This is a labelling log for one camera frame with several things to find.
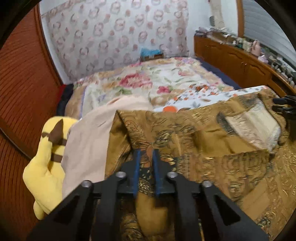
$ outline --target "yellow plush toy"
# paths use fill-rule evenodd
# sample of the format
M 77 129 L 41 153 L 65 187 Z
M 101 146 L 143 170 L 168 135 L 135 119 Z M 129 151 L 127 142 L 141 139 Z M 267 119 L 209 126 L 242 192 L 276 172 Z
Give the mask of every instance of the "yellow plush toy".
M 23 180 L 35 198 L 34 213 L 39 220 L 62 201 L 65 173 L 61 160 L 70 127 L 78 120 L 55 116 L 44 125 L 36 156 L 25 167 Z

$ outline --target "wooden door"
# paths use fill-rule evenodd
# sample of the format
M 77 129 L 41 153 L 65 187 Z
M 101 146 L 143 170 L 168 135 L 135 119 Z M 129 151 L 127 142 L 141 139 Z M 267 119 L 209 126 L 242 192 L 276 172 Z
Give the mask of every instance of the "wooden door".
M 207 39 L 204 51 L 204 59 L 209 64 L 223 71 L 223 49 L 222 45 Z
M 223 55 L 223 72 L 235 81 L 239 86 L 244 86 L 244 65 L 246 64 L 246 57 L 236 49 L 225 46 Z
M 241 87 L 253 87 L 259 85 L 267 85 L 271 73 L 260 66 L 258 63 L 249 60 L 244 65 L 244 82 Z

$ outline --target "clutter on shelf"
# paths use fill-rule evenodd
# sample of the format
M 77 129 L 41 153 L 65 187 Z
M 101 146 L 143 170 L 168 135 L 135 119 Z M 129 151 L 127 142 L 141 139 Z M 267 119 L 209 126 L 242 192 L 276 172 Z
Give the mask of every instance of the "clutter on shelf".
M 296 71 L 288 66 L 279 55 L 274 54 L 268 47 L 261 47 L 258 40 L 251 42 L 248 38 L 237 37 L 227 28 L 217 29 L 200 27 L 195 31 L 195 35 L 232 45 L 251 53 L 257 57 L 259 61 L 270 65 L 292 88 L 296 90 Z

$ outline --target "floral quilt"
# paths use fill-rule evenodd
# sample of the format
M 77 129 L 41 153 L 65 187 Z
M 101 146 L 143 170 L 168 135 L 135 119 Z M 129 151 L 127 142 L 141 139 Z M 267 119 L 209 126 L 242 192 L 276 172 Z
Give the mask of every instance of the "floral quilt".
M 151 60 L 98 72 L 79 80 L 77 85 L 87 85 L 82 117 L 120 95 L 141 95 L 149 98 L 154 108 L 160 108 L 193 88 L 196 97 L 234 90 L 203 68 L 198 60 L 183 57 Z
M 218 95 L 208 95 L 206 91 L 208 86 L 196 86 L 195 84 L 190 86 L 189 90 L 184 91 L 181 95 L 169 100 L 165 106 L 154 108 L 155 112 L 178 112 L 180 110 L 190 110 L 207 105 L 215 104 L 218 101 L 227 101 L 231 97 L 250 94 L 258 92 L 264 89 L 268 89 L 267 86 L 261 85 L 256 87 L 250 87 L 246 89 L 233 90 L 229 92 L 223 92 Z

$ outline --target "wooden shelf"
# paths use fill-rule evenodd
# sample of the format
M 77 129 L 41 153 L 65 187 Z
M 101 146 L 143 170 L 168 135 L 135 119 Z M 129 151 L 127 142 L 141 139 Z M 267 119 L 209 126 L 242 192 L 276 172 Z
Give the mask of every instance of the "wooden shelf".
M 219 68 L 242 88 L 266 85 L 279 96 L 295 95 L 296 91 L 270 65 L 252 54 L 220 40 L 194 37 L 195 55 Z

